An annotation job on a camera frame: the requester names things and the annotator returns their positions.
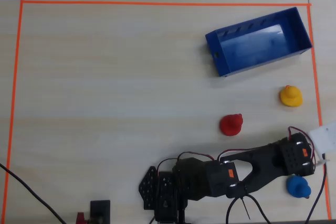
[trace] robotic arm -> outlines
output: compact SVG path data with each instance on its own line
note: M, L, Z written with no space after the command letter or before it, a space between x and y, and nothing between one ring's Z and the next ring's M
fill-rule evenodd
M263 188L280 176L314 173L311 148L301 133L250 151L200 161L185 158L176 162L171 172L159 172L151 166L139 185L145 210L154 210L159 223L184 224L188 200L205 196L241 198ZM252 172L242 181L238 179L234 160L252 164Z

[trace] red rubber duck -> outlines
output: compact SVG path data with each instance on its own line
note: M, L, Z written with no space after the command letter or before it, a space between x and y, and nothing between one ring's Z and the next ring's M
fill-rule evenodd
M242 130L243 116L241 114L226 115L219 122L220 131L226 136L235 136Z

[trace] blue box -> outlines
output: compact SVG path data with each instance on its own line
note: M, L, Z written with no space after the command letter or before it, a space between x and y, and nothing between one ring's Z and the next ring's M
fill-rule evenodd
M205 35L219 76L303 53L312 47L296 7Z

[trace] orange tape border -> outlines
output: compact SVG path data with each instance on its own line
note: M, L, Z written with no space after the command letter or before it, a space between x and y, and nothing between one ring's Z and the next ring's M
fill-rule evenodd
M13 76L13 88L12 88L12 105L11 105L11 117L9 124L9 136L8 136L8 150L7 150L7 163L6 167L9 169L11 164L11 150L12 150L12 138L13 138L13 124L14 124L14 112L15 112L15 95L16 95L16 80L17 80L17 66L19 60L19 48L20 48L20 36L22 26L22 15L24 4L98 4L98 5L149 5L149 6L306 6L308 15L309 36L313 45L313 32L311 24L310 6L311 3L166 3L166 2L127 2L127 1L36 1L36 0L20 0L19 19L16 35L16 48L15 48L15 62L14 62L14 76ZM319 85L317 79L315 50L314 46L311 48L311 58L314 74L314 85L316 93L316 104L319 118L319 125L322 125L321 104L319 95ZM7 206L7 193L8 193L8 178L9 175L5 175L5 187L4 198L2 207L1 224L5 224L6 206ZM327 206L328 219L331 220L331 210L329 201L329 188L328 178L325 181L325 203Z

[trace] black cable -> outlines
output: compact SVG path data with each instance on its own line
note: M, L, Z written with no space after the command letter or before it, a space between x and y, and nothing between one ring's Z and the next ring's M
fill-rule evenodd
M158 164L158 166L157 166L157 168L156 168L156 170L157 170L157 172L158 172L158 176L159 176L159 167L160 167L160 165L161 165L163 162L167 161L167 160L173 160L173 159L176 159L176 160L177 160L177 157L166 158L166 159L164 159L163 161L159 162L159 164Z
M3 164L0 163L0 167L8 172L12 177L14 177L17 181L19 181L26 189L38 200L40 201L46 208L49 209L50 212L62 223L67 224L61 217L58 215L52 208L49 206L44 200L42 200L22 179L16 176L13 172L8 170Z
M234 205L234 203L235 203L238 199L239 199L239 198L235 198L235 199L231 202L231 204L229 205L229 207L228 207L228 209L227 209L227 211L226 211L226 218L225 218L225 223L226 223L226 224L229 224L229 215L230 215L231 208L232 208L232 206Z
M326 156L326 155L322 154L322 158L323 158L323 160L325 160L325 158L326 158L325 156ZM310 212L309 212L308 217L307 217L307 219L306 219L306 221L305 221L304 224L308 224L309 219L310 219L310 217L311 217L311 215L312 215L312 213L313 213L313 211L314 211L314 209L315 209L315 206L316 206L317 202L319 201L319 199L320 199L320 197L321 197L321 194L322 194L322 192L323 192L324 183L326 182L325 179L326 179L326 177L327 177L327 165L324 164L324 165L323 165L323 168L324 168L324 173L323 173L323 181L322 181L321 189L320 189L320 191L319 191L319 194L318 194L317 197L316 197L316 200L315 200L313 206L312 206L311 209L310 209Z
M267 219L266 215L264 214L264 211L262 210L262 208L261 208L259 202L256 200L256 198L253 197L253 196L250 195L250 194L247 194L246 197L249 197L249 198L251 198L251 199L254 201L254 203L257 205L257 207L258 207L258 209L259 209L261 215L262 215L263 218L265 219L265 221L266 221L268 224L271 224L271 222Z
M149 222L149 224L152 224L154 220L155 220L155 216L153 216L153 218L151 219L151 221Z

